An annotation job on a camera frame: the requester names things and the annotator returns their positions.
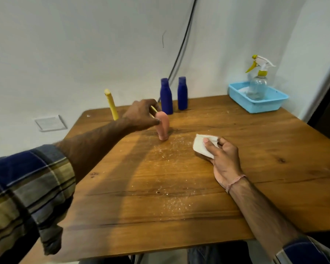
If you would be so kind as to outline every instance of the spray nozzle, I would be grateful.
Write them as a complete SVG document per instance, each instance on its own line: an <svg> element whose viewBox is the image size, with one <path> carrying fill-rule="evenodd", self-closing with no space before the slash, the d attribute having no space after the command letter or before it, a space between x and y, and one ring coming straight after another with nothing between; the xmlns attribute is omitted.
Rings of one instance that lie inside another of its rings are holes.
<svg viewBox="0 0 330 264"><path fill-rule="evenodd" d="M250 72L256 66L260 66L259 71L262 71L261 73L266 75L268 68L274 66L273 63L262 56L255 54L252 56L252 58L254 59L253 65L246 71L246 73Z"/></svg>

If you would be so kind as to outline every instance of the plaid shirt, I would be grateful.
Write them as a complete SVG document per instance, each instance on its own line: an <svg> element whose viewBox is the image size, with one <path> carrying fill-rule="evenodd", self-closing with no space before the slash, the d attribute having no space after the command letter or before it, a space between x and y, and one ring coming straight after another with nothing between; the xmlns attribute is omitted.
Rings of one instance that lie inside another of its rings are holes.
<svg viewBox="0 0 330 264"><path fill-rule="evenodd" d="M75 191L68 159L53 145L0 158L0 263L19 263L40 237L45 254L61 248L62 228ZM302 238L276 254L277 264L330 263L330 249Z"/></svg>

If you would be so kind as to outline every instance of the wood grain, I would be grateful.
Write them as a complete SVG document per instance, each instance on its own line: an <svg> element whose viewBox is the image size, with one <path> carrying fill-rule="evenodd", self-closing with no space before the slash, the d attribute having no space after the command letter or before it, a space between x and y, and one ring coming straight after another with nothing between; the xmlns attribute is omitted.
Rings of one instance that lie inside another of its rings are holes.
<svg viewBox="0 0 330 264"><path fill-rule="evenodd" d="M110 109L85 111L66 137L110 120ZM212 165L194 155L196 133L236 144L246 175L301 230L330 230L330 140L304 122L284 109L249 114L228 96L214 96L189 100L170 125L166 142L154 128L122 139L78 184L61 223L61 251L41 258L37 243L22 263L253 238Z"/></svg>

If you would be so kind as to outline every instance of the blue bottle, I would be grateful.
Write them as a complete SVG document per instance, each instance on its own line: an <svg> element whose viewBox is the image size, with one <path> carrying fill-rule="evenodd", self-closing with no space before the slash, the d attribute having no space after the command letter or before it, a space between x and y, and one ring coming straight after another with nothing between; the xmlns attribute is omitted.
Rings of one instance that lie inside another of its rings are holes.
<svg viewBox="0 0 330 264"><path fill-rule="evenodd" d="M160 99L162 102L162 111L164 111L167 115L173 114L172 109L172 94L170 90L170 86L168 85L168 79L161 79L162 87L160 89Z"/></svg>
<svg viewBox="0 0 330 264"><path fill-rule="evenodd" d="M185 110L188 107L188 90L186 85L186 77L178 78L177 88L178 109Z"/></svg>

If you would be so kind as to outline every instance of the blue plastic basket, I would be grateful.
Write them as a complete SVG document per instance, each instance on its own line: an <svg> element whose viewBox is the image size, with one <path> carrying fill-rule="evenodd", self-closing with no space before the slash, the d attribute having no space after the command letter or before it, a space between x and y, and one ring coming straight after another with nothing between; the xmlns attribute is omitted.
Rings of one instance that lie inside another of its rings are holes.
<svg viewBox="0 0 330 264"><path fill-rule="evenodd" d="M247 87L250 82L232 83L229 85L229 95L240 106L246 109L249 113L261 113L278 110L283 101L289 98L287 94L284 94L274 88L268 87L265 93L265 99L260 101L252 100L248 98L246 94L239 92L239 89Z"/></svg>

